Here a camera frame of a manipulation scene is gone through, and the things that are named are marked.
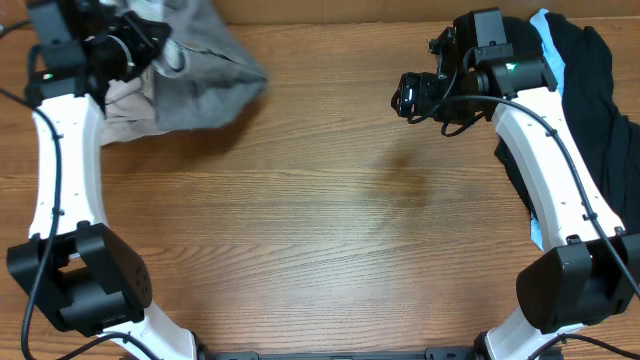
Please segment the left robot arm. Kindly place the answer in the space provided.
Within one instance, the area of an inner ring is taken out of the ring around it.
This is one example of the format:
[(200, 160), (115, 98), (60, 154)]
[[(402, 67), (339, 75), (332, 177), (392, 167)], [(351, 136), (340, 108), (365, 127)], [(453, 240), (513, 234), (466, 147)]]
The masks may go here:
[(27, 8), (39, 41), (20, 102), (38, 134), (38, 194), (28, 241), (7, 252), (27, 312), (91, 345), (113, 341), (138, 359), (205, 358), (196, 335), (154, 302), (143, 259), (110, 229), (102, 200), (109, 84), (141, 75), (161, 55), (169, 25), (98, 1)]

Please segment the grey shorts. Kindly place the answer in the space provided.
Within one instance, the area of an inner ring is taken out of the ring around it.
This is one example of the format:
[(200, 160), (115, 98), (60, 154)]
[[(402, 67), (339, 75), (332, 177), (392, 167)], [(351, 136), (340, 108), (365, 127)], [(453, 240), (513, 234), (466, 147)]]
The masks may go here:
[(162, 131), (221, 128), (267, 86), (262, 66), (228, 31), (210, 0), (123, 1), (172, 32), (153, 73), (155, 120)]

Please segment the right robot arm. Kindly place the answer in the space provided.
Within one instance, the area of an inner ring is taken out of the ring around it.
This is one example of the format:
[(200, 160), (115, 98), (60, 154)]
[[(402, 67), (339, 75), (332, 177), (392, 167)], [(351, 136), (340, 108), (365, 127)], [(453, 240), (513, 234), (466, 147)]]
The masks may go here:
[(560, 344), (623, 313), (638, 296), (639, 239), (602, 198), (567, 125), (552, 69), (516, 55), (496, 8), (456, 18), (428, 44), (433, 73), (402, 75), (391, 105), (411, 124), (464, 131), (490, 121), (524, 181), (543, 254), (516, 279), (518, 305), (470, 346), (429, 359), (558, 359)]

